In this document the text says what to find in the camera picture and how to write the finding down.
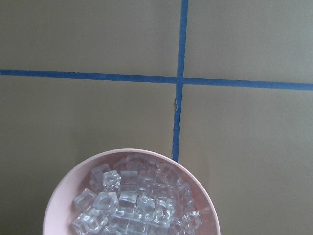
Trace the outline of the pink bowl of ice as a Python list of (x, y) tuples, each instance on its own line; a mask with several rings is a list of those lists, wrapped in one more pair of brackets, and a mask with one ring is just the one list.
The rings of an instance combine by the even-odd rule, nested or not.
[(101, 164), (110, 167), (129, 154), (142, 154), (160, 162), (171, 164), (191, 186), (195, 208), (199, 211), (202, 225), (195, 231), (197, 235), (219, 235), (220, 225), (213, 202), (199, 180), (185, 167), (159, 153), (134, 148), (114, 149), (96, 154), (74, 167), (57, 185), (47, 205), (44, 222), (44, 235), (73, 235), (72, 221), (79, 211), (73, 199), (89, 186), (90, 171)]

